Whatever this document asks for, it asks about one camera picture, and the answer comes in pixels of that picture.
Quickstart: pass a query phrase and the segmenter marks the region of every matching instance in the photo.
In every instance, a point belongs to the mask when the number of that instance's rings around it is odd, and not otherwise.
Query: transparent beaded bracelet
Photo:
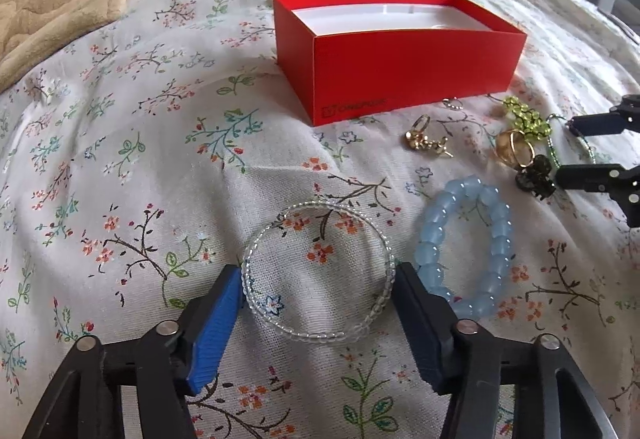
[[[258,249],[260,239],[271,229],[277,228],[287,219],[290,213],[304,209],[318,209],[329,208],[337,213],[346,213],[353,218],[365,223],[369,228],[373,229],[378,236],[383,246],[383,253],[385,258],[385,284],[382,293],[378,296],[377,300],[373,304],[373,307],[360,323],[354,324],[348,329],[341,331],[316,331],[312,333],[299,332],[291,327],[281,324],[277,318],[269,314],[258,299],[254,290],[251,289],[252,284],[252,257],[255,251]],[[374,225],[374,223],[358,210],[354,210],[350,206],[344,204],[338,204],[337,202],[330,202],[324,199],[307,200],[305,202],[299,202],[284,208],[276,217],[273,222],[270,222],[264,226],[247,245],[242,257],[242,290],[246,297],[247,304],[252,313],[256,315],[263,323],[276,332],[279,335],[290,338],[291,340],[307,342],[307,343],[333,343],[343,342],[345,340],[355,341],[364,336],[370,324],[376,317],[382,312],[386,305],[386,302],[391,296],[391,288],[393,287],[394,280],[396,279],[396,259],[389,246],[388,238]]]

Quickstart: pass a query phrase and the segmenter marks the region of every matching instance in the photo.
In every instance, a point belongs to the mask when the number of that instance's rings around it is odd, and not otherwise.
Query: blue bead
[[[491,241],[491,254],[492,255],[506,255],[511,256],[511,241],[507,237],[495,237]]]
[[[453,293],[449,290],[448,287],[444,287],[444,285],[427,289],[427,291],[436,296],[442,296],[447,302],[453,300]]]
[[[513,226],[506,218],[500,218],[497,221],[494,219],[494,223],[491,226],[492,237],[510,237],[513,232]]]
[[[438,206],[437,204],[432,204],[427,208],[427,211],[424,212],[424,221],[425,223],[433,223],[444,226],[447,224],[447,219],[449,215],[447,215],[447,210],[445,210],[442,206]]]
[[[478,199],[482,189],[482,181],[476,175],[469,175],[463,183],[465,184],[465,195],[471,200]]]
[[[449,181],[444,185],[444,191],[454,194],[454,196],[460,199],[460,197],[465,194],[465,183],[460,179]]]
[[[491,210],[489,211],[489,216],[491,217],[492,221],[496,222],[501,218],[509,218],[510,213],[511,208],[509,207],[509,205],[504,202],[499,202],[493,208],[491,208]]]
[[[495,307],[495,298],[491,293],[479,293],[471,300],[471,305],[474,320],[479,320],[492,313]]]
[[[495,186],[484,186],[480,192],[480,202],[484,204],[489,211],[500,202],[500,192]]]
[[[458,200],[456,196],[449,192],[440,192],[433,201],[437,206],[443,207],[447,212],[452,212]]]
[[[502,276],[509,270],[510,266],[511,259],[506,255],[492,255],[487,269]]]
[[[427,291],[431,292],[434,287],[442,285],[444,271],[440,268],[440,264],[425,265],[418,271],[418,278]]]
[[[433,242],[433,244],[442,244],[444,240],[444,229],[437,224],[425,224],[420,232],[420,242]]]
[[[474,307],[466,300],[458,300],[451,305],[453,312],[456,314],[459,320],[465,318],[472,318],[474,315]]]
[[[420,266],[436,263],[439,257],[440,252],[438,248],[430,242],[420,242],[420,244],[415,247],[414,259]]]
[[[478,291],[491,293],[493,295],[500,294],[502,290],[502,276],[494,273],[494,271],[486,271],[482,274],[478,282]]]

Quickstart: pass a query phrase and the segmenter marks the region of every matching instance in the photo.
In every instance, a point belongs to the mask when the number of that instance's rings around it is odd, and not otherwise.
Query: blue gripper pad
[[[207,300],[209,297],[215,297],[213,307],[194,337],[191,369],[186,377],[192,395],[198,395],[218,373],[220,359],[242,306],[240,268],[225,266],[209,294],[204,297],[203,303],[210,301]]]

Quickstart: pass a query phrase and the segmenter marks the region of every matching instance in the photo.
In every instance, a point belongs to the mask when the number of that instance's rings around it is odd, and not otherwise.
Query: bed
[[[543,114],[605,112],[640,92],[638,48],[584,0],[473,1],[529,34],[507,93]],[[0,435],[20,437],[76,339],[134,339],[175,318],[284,206],[350,202],[411,260],[430,197],[475,173],[500,188],[515,226],[507,287],[482,324],[523,341],[557,335],[620,437],[640,436],[638,236],[606,195],[540,202],[516,188],[492,153],[506,95],[312,128],[276,64],[271,0],[129,0],[0,96]],[[454,158],[402,145],[421,114]],[[561,158],[583,158],[554,128]],[[639,160],[637,135],[592,144],[601,162]],[[484,268],[482,213],[447,228],[446,284],[465,295]],[[254,289],[289,324],[344,326],[383,279],[370,242],[353,219],[300,213],[261,248]],[[244,308],[190,410],[209,439],[436,438],[446,404],[420,380],[393,305],[364,339],[332,347],[276,337]],[[134,393],[124,407],[139,437]],[[512,416],[507,387],[497,437]]]

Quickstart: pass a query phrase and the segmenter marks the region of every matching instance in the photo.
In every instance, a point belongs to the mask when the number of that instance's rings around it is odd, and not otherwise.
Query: oneplus logo
[[[335,105],[329,105],[322,107],[322,117],[332,117],[335,115]]]
[[[353,104],[330,104],[322,107],[322,117],[332,117],[338,112],[348,112],[350,110],[359,110],[363,106],[380,106],[386,103],[386,99],[373,99],[372,101],[361,101]]]

